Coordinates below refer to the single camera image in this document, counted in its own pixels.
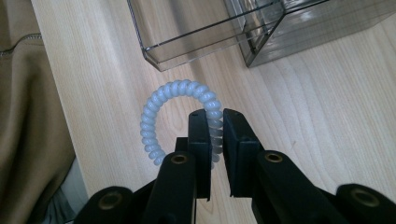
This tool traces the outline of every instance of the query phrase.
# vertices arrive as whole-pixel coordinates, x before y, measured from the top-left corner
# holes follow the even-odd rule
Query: wooden table
[[[359,183],[396,201],[396,15],[366,31],[247,69],[237,46],[160,73],[141,55],[126,1],[34,0],[67,124],[90,195],[137,190],[156,177],[139,134],[142,107],[162,84],[207,84],[245,114],[267,149],[291,157],[318,187]],[[174,99],[157,118],[167,152],[201,106]],[[198,223],[254,223],[229,198],[223,160]]]

